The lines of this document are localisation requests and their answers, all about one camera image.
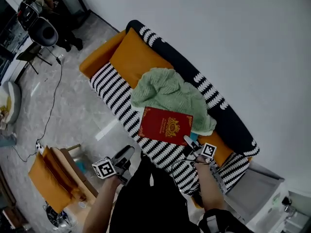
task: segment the person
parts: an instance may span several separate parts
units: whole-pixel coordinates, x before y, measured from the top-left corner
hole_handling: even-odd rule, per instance
[[[186,199],[173,179],[156,168],[145,155],[134,176],[117,198],[109,224],[113,200],[120,179],[114,175],[105,179],[88,213],[83,233],[121,232],[188,232],[188,233],[249,233],[245,225],[224,210],[223,195],[204,159],[194,164],[199,176],[205,210],[198,225],[189,220]],[[154,184],[150,186],[150,177]]]
[[[67,52],[71,50],[70,45],[74,45],[79,51],[83,49],[83,42],[81,39],[76,38],[71,30],[64,25],[64,18],[60,14],[54,13],[53,0],[35,0],[43,8],[42,17],[47,19],[56,29],[58,33],[57,45],[66,49]]]

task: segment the orange chair cushion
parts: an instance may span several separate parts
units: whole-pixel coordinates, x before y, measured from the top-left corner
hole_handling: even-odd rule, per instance
[[[102,44],[80,64],[80,71],[90,79],[99,69],[109,62],[111,56],[114,54],[124,37],[125,30]]]
[[[233,153],[233,150],[224,143],[215,131],[213,131],[213,134],[210,136],[199,135],[198,141],[201,144],[210,143],[217,147],[214,160],[218,166],[222,166],[226,159]]]
[[[37,154],[28,175],[42,197],[57,213],[71,203],[71,194],[59,184],[40,153]]]
[[[133,89],[142,75],[151,68],[173,68],[169,62],[147,46],[132,28],[111,57],[110,62]]]
[[[48,146],[45,147],[43,151],[43,160],[48,166],[54,177],[58,182],[69,192],[71,193],[76,200],[84,200],[85,196],[78,188],[77,183],[73,178],[68,174],[68,172],[63,168],[59,163],[57,157],[49,149]]]

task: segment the green blanket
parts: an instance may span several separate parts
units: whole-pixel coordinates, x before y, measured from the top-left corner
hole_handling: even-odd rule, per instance
[[[152,68],[146,72],[132,91],[131,105],[137,111],[149,106],[192,115],[191,131],[200,135],[211,135],[216,126],[215,119],[207,114],[202,94],[174,69]]]

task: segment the marble floor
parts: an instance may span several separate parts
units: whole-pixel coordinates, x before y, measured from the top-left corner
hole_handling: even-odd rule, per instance
[[[105,156],[112,157],[124,146],[132,145],[136,149],[130,169],[133,173],[140,162],[138,144],[128,136],[120,123],[117,123],[101,139],[95,137],[114,120],[114,116],[90,89],[88,79],[79,71],[79,65],[84,59],[117,32],[91,14],[82,27],[74,33],[84,42],[82,51],[78,51],[75,47],[72,47],[69,53],[59,47],[51,49],[55,56],[61,56],[63,76],[56,91],[52,116],[41,143],[43,146],[58,148],[80,143],[81,150],[91,162]],[[42,55],[53,65],[49,66],[36,59],[34,67],[39,75],[29,67],[18,81],[22,91],[22,103],[16,122],[16,150],[23,159],[34,152],[35,142],[44,132],[53,103],[53,93],[60,78],[61,67],[55,58],[47,50],[43,50]],[[0,166],[17,200],[17,206],[35,232],[54,232],[42,208],[45,204],[44,199],[28,177],[34,159],[35,157],[31,156],[28,162],[24,163],[13,148],[0,149]],[[101,186],[102,181],[95,177],[94,173],[88,178],[95,188]],[[193,213],[195,217],[199,214],[202,214],[202,211],[199,213],[195,210]],[[81,228],[80,225],[72,231],[80,232]]]

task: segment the pillow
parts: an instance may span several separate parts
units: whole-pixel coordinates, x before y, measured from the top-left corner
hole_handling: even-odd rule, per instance
[[[111,57],[110,63],[133,89],[142,75],[151,68],[173,68],[147,46],[132,28]]]
[[[58,180],[58,182],[69,193],[71,193],[75,199],[84,200],[85,196],[78,188],[77,183],[59,163],[57,157],[55,157],[54,153],[49,149],[48,146],[45,147],[42,156],[45,164],[48,166],[48,168],[50,169],[54,177]]]
[[[217,147],[214,160],[218,166],[222,166],[226,159],[233,153],[233,150],[224,143],[216,131],[213,131],[213,134],[209,136],[199,135],[198,141],[202,145],[209,143]]]
[[[35,187],[49,205],[60,213],[71,203],[71,195],[62,187],[45,165],[43,157],[37,153],[35,162],[28,173]]]

